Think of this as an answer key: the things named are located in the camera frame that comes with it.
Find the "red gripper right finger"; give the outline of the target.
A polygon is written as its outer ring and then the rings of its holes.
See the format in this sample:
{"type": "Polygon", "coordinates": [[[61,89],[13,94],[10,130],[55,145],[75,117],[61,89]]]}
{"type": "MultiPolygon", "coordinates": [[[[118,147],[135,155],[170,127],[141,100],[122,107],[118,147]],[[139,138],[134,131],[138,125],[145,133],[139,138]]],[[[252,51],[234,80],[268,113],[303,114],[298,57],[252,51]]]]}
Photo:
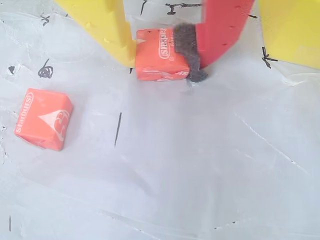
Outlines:
{"type": "Polygon", "coordinates": [[[253,0],[204,0],[201,23],[174,26],[174,50],[189,67],[189,81],[204,81],[208,77],[204,68],[238,41],[253,4],[253,0]]]}

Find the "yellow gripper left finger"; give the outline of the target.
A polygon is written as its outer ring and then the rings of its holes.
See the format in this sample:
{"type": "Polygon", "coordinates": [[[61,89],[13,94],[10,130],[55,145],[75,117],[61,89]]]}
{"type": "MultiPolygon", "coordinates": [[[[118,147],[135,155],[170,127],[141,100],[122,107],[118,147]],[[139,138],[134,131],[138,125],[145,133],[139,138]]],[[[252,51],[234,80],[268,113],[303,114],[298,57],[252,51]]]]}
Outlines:
{"type": "Polygon", "coordinates": [[[133,68],[136,41],[122,0],[57,0],[56,3],[86,30],[115,60],[133,68]]]}

